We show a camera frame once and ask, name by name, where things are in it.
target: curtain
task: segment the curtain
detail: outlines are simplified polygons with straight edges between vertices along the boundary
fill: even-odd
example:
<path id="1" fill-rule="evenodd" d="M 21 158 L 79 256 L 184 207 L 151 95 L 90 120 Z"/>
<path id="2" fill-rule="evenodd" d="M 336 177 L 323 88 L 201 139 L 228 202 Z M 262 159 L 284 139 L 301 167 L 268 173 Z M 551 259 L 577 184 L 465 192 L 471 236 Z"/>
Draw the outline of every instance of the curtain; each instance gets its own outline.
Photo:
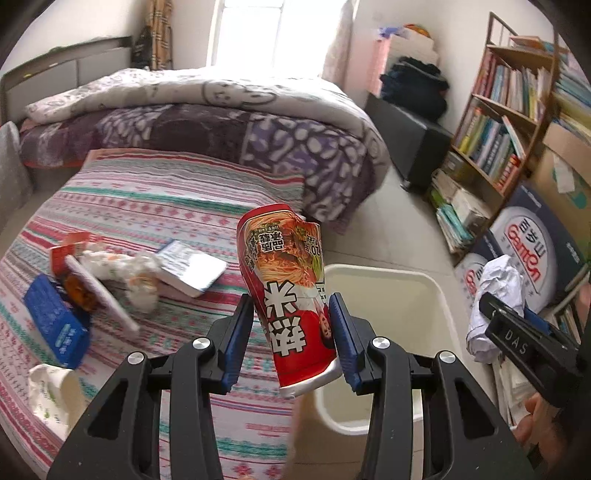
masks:
<path id="1" fill-rule="evenodd" d="M 150 70 L 166 70 L 173 67 L 172 29 L 170 16 L 173 0 L 149 0 L 147 25 L 152 34 Z"/>
<path id="2" fill-rule="evenodd" d="M 340 18 L 335 39 L 326 52 L 324 68 L 322 69 L 322 75 L 320 75 L 324 80 L 328 80 L 340 88 L 345 83 L 345 74 L 349 62 L 349 47 L 353 31 L 355 1 L 346 0 L 340 9 Z"/>

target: shelf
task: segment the shelf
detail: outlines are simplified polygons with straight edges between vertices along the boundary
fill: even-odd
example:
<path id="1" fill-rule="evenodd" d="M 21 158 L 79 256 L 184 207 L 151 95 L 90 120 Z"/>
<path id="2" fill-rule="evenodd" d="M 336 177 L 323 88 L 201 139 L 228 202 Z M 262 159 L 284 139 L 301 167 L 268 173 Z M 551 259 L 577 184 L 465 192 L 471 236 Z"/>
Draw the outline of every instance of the shelf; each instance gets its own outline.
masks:
<path id="1" fill-rule="evenodd" d="M 500 115 L 506 115 L 507 118 L 514 124 L 516 127 L 534 132 L 535 127 L 537 125 L 535 120 L 532 120 L 530 117 L 525 116 L 523 113 L 518 112 L 517 110 L 513 110 L 512 108 L 503 105 L 502 103 L 495 102 L 485 96 L 478 95 L 473 93 L 472 96 L 474 98 L 478 98 L 481 102 L 487 104 L 493 110 L 497 111 Z"/>
<path id="2" fill-rule="evenodd" d="M 472 168 L 474 168 L 474 170 L 476 170 L 495 189 L 495 191 L 499 195 L 502 195 L 502 193 L 499 192 L 499 190 L 496 188 L 495 182 L 485 173 L 484 170 L 482 170 L 478 165 L 476 165 L 476 163 L 474 163 L 470 157 L 468 157 L 467 155 L 463 154 L 460 150 L 458 150 L 455 147 L 455 145 L 452 145 L 452 150 L 457 155 L 459 155 L 462 158 L 462 160 L 464 160 L 466 163 L 468 163 L 470 166 L 472 166 Z"/>
<path id="3" fill-rule="evenodd" d="M 548 71 L 552 69 L 554 57 L 550 53 L 524 50 L 522 48 L 499 47 L 497 45 L 487 45 L 486 48 L 494 52 L 515 69 L 520 69 L 521 67 L 536 70 L 545 68 Z"/>

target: bed frame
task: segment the bed frame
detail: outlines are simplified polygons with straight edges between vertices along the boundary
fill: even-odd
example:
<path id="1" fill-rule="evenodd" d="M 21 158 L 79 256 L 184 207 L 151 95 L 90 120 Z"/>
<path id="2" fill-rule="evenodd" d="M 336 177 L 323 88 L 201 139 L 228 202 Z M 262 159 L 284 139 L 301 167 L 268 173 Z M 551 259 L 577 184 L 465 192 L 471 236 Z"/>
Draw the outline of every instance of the bed frame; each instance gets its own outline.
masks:
<path id="1" fill-rule="evenodd" d="M 131 64 L 131 37 L 57 47 L 6 72 L 0 79 L 0 124 L 25 118 L 24 107 L 115 73 Z"/>

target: white comforter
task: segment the white comforter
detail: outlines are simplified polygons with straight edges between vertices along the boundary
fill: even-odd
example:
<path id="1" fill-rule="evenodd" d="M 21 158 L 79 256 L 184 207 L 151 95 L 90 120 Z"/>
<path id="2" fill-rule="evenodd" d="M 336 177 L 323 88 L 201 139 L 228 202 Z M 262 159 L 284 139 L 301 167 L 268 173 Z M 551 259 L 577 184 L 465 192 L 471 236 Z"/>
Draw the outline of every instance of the white comforter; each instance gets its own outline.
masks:
<path id="1" fill-rule="evenodd" d="M 217 67 L 148 72 L 123 69 L 26 107 L 41 124 L 60 122 L 107 108 L 195 103 L 310 118 L 363 141 L 376 167 L 378 184 L 387 171 L 384 141 L 367 114 L 337 86 L 319 78 L 249 75 L 239 78 Z"/>

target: white wall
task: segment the white wall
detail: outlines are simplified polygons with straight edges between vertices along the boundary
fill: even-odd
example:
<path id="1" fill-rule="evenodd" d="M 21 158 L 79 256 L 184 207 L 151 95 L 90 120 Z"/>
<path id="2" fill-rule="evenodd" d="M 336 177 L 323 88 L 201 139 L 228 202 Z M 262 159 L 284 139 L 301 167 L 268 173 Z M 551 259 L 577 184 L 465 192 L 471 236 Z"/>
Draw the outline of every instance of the white wall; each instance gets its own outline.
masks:
<path id="1" fill-rule="evenodd" d="M 447 112 L 440 123 L 454 132 L 478 74 L 489 11 L 519 35 L 537 35 L 551 41 L 553 29 L 527 0 L 431 0 L 430 3 L 436 15 L 430 21 L 429 32 L 440 56 L 439 68 L 450 83 Z"/>
<path id="2" fill-rule="evenodd" d="M 23 33 L 0 75 L 54 47 L 137 35 L 145 12 L 146 0 L 55 0 Z"/>
<path id="3" fill-rule="evenodd" d="M 359 0 L 344 88 L 355 103 L 364 105 L 367 100 L 367 71 L 372 58 L 375 31 L 379 27 L 407 23 L 420 23 L 429 29 L 429 8 L 433 1 L 437 0 Z"/>
<path id="4" fill-rule="evenodd" d="M 174 0 L 173 65 L 198 69 L 207 65 L 207 46 L 216 0 Z"/>
<path id="5" fill-rule="evenodd" d="M 528 0 L 360 0 L 345 93 L 358 105 L 365 104 L 367 69 L 378 27 L 420 24 L 435 40 L 439 68 L 450 83 L 447 112 L 440 123 L 453 132 L 478 73 L 491 10 L 520 35 L 552 40 L 550 22 Z"/>

